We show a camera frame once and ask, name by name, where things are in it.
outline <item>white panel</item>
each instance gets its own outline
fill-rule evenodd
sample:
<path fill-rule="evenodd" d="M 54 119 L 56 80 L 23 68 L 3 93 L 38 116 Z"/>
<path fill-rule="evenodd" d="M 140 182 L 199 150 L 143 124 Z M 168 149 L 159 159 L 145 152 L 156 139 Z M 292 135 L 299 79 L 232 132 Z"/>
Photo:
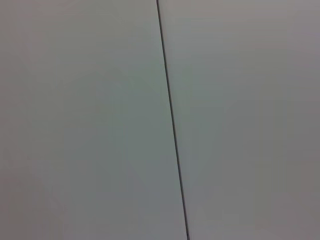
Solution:
<path fill-rule="evenodd" d="M 0 1 L 0 239 L 185 240 L 156 1 Z"/>
<path fill-rule="evenodd" d="M 320 1 L 160 12 L 191 240 L 320 239 Z"/>

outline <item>gray surface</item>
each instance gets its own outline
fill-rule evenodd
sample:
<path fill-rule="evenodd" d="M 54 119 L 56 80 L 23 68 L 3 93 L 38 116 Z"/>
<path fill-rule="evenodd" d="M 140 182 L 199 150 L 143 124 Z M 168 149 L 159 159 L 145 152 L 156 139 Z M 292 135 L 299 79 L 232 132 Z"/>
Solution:
<path fill-rule="evenodd" d="M 0 239 L 185 240 L 156 1 L 0 1 Z"/>
<path fill-rule="evenodd" d="M 320 2 L 160 10 L 191 240 L 320 239 Z"/>

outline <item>white wall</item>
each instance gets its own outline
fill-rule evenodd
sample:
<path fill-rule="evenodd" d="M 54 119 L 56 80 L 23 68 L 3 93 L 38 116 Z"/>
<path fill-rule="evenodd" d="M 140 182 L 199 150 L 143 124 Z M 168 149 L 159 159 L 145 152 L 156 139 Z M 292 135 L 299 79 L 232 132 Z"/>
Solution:
<path fill-rule="evenodd" d="M 185 240 L 156 1 L 0 1 L 0 239 Z"/>
<path fill-rule="evenodd" d="M 320 238 L 320 2 L 161 0 L 191 240 Z"/>

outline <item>white surface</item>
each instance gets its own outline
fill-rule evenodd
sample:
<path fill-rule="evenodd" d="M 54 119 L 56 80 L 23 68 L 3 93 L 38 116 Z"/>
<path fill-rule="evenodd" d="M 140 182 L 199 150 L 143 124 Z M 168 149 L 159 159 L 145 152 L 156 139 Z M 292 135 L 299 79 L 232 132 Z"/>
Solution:
<path fill-rule="evenodd" d="M 320 238 L 320 2 L 161 0 L 191 240 Z"/>
<path fill-rule="evenodd" d="M 0 2 L 0 239 L 185 240 L 156 1 Z"/>

